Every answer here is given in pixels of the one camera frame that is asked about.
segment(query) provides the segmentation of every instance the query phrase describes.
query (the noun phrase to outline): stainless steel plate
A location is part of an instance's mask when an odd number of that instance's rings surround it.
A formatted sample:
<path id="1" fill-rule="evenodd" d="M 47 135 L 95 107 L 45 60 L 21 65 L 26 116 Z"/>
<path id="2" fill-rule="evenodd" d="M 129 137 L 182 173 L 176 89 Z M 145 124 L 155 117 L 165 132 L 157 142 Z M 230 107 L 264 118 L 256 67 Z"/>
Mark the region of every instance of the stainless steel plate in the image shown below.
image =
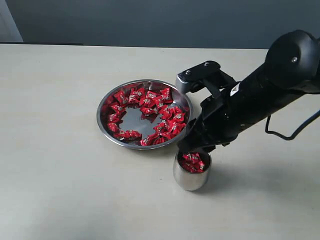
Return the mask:
<path id="1" fill-rule="evenodd" d="M 115 99 L 113 95 L 116 92 L 123 90 L 127 94 L 127 93 L 130 93 L 131 88 L 138 88 L 138 89 L 144 88 L 150 91 L 159 91 L 168 87 L 171 89 L 171 95 L 173 98 L 173 103 L 169 107 L 173 107 L 173 106 L 180 107 L 185 112 L 185 116 L 184 116 L 185 122 L 188 123 L 192 119 L 193 107 L 190 99 L 186 95 L 181 94 L 174 85 L 169 84 L 167 82 L 160 81 L 160 80 L 143 79 L 143 80 L 130 81 L 120 86 L 117 86 L 116 88 L 108 92 L 107 95 L 104 96 L 96 112 L 96 119 L 97 119 L 99 128 L 109 140 L 111 140 L 112 142 L 118 145 L 121 145 L 126 148 L 130 148 L 130 149 L 137 149 L 137 150 L 156 149 L 156 148 L 160 148 L 165 145 L 178 141 L 179 139 L 181 139 L 181 137 L 184 136 L 185 130 L 183 130 L 177 136 L 175 136 L 174 138 L 166 142 L 163 142 L 161 144 L 151 145 L 151 146 L 141 146 L 139 145 L 139 141 L 122 142 L 113 137 L 112 132 L 109 131 L 104 121 L 102 121 L 102 114 L 108 114 L 108 112 L 102 112 L 102 106 L 104 104 L 108 105 L 114 102 Z M 119 127 L 123 131 L 126 131 L 126 130 L 138 131 L 139 133 L 142 134 L 142 138 L 145 139 L 148 135 L 151 135 L 155 132 L 153 127 L 155 127 L 157 124 L 161 122 L 161 115 L 159 114 L 156 118 L 143 117 L 139 108 L 127 107 L 126 114 L 123 116 L 122 120 L 123 122 L 119 124 Z"/>

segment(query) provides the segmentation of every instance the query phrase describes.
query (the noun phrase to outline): sticker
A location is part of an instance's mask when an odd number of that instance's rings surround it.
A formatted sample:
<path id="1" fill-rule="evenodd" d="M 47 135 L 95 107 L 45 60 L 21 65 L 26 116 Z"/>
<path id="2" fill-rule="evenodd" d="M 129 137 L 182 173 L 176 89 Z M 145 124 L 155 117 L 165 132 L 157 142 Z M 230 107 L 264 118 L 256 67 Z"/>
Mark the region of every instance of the sticker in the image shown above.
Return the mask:
<path id="1" fill-rule="evenodd" d="M 231 89 L 230 97 L 232 97 L 234 94 L 236 94 L 239 91 L 239 85 L 240 85 L 240 82 Z"/>

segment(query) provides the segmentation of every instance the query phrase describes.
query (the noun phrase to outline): metal cup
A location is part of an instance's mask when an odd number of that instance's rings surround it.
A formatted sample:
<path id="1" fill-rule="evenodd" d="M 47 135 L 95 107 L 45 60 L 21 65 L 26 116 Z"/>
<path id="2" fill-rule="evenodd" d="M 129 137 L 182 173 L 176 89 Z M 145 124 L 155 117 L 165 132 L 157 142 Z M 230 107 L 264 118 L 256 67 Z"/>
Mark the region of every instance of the metal cup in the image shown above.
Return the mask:
<path id="1" fill-rule="evenodd" d="M 194 191 L 201 188 L 208 180 L 211 168 L 211 155 L 207 152 L 200 152 L 200 157 L 205 163 L 204 171 L 201 173 L 191 173 L 182 168 L 178 159 L 182 158 L 182 153 L 175 155 L 173 163 L 173 177 L 180 187 L 187 191 Z"/>

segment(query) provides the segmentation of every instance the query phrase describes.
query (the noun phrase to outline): white table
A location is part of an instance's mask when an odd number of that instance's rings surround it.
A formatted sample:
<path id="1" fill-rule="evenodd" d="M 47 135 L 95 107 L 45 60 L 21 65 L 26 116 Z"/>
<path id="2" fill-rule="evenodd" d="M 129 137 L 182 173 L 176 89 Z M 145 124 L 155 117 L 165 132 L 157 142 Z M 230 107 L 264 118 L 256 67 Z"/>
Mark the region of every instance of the white table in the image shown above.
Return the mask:
<path id="1" fill-rule="evenodd" d="M 118 146 L 96 110 L 136 79 L 174 84 L 205 60 L 242 80 L 266 50 L 0 45 L 1 240 L 315 240 L 320 235 L 320 120 L 294 141 L 265 121 L 213 151 L 208 184 L 181 189 L 175 145 Z M 196 111 L 209 93 L 189 94 Z M 304 96 L 274 114 L 291 132 L 319 108 Z"/>

